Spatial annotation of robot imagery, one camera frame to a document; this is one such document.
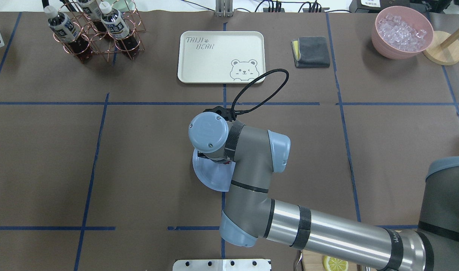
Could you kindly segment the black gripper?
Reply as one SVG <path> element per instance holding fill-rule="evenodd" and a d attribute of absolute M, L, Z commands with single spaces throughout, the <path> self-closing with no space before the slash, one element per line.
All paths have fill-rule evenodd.
<path fill-rule="evenodd" d="M 227 159 L 224 158 L 224 157 L 210 158 L 210 157 L 208 157 L 205 153 L 202 153 L 202 152 L 200 152 L 200 151 L 198 151 L 198 158 L 205 158 L 205 159 L 210 160 L 210 161 L 212 161 L 212 162 L 214 162 L 214 163 L 219 163 L 219 161 L 221 161 L 221 160 L 227 160 Z"/>

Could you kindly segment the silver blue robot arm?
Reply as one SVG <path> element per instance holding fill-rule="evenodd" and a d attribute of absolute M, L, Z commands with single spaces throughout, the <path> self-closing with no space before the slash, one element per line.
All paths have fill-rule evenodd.
<path fill-rule="evenodd" d="M 221 236 L 258 238 L 380 271 L 459 271 L 459 124 L 445 109 L 355 107 L 268 123 L 205 112 L 188 135 L 233 161 Z"/>

